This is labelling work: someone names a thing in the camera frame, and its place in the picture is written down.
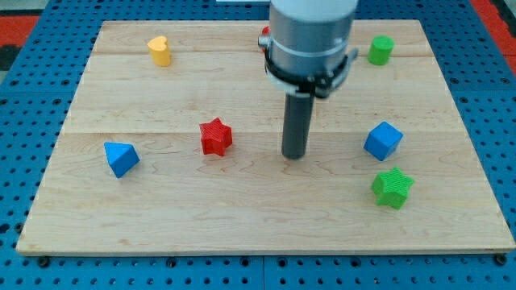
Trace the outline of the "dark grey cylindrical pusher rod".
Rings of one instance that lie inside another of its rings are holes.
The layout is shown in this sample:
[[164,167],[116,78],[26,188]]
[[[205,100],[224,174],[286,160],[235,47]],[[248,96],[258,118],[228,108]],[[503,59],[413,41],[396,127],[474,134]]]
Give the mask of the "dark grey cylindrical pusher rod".
[[281,153],[287,159],[298,160],[306,153],[313,104],[313,97],[285,95]]

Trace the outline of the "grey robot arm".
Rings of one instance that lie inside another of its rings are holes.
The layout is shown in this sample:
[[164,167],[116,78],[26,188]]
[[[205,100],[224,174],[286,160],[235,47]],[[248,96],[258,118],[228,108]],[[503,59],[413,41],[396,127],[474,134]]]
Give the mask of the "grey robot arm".
[[258,37],[267,77],[285,92],[281,154],[306,153],[314,100],[346,80],[358,51],[347,50],[358,0],[276,0]]

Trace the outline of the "red block behind arm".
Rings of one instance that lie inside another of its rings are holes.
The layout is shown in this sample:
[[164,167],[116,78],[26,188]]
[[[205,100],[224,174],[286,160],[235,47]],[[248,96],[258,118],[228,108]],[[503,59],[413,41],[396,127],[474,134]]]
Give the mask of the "red block behind arm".
[[262,52],[266,52],[270,43],[269,26],[264,27],[258,39],[258,44]]

